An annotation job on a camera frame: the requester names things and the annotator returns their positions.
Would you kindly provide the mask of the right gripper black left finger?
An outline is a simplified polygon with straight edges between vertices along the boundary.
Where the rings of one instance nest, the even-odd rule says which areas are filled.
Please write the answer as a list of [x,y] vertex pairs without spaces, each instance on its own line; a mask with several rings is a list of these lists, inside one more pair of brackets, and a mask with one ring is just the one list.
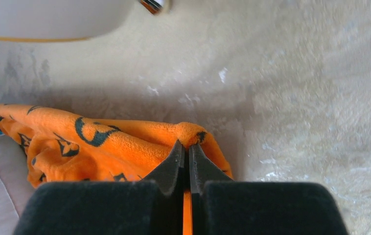
[[136,182],[54,182],[30,197],[16,235],[180,235],[185,148]]

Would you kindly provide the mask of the white pillow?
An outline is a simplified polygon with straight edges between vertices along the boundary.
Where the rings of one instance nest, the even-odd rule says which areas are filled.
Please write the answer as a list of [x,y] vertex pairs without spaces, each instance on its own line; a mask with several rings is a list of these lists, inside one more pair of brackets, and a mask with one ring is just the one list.
[[10,137],[0,133],[0,235],[13,233],[34,188],[27,181],[26,156]]

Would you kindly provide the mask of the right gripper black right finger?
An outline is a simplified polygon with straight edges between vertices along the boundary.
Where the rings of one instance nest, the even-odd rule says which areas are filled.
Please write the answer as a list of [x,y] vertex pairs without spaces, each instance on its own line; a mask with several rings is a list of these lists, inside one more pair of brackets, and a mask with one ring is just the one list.
[[201,146],[189,148],[195,235],[345,235],[329,191],[306,182],[240,182],[220,170]]

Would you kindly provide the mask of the orange patterned pillowcase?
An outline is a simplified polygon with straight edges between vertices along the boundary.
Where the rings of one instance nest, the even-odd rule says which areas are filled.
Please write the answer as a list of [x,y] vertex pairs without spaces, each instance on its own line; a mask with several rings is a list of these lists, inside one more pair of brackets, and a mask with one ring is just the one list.
[[24,149],[27,179],[35,191],[54,182],[139,181],[160,165],[179,141],[185,148],[182,235],[194,235],[189,148],[201,146],[232,179],[230,165],[213,135],[193,123],[91,119],[41,106],[0,104],[0,131]]

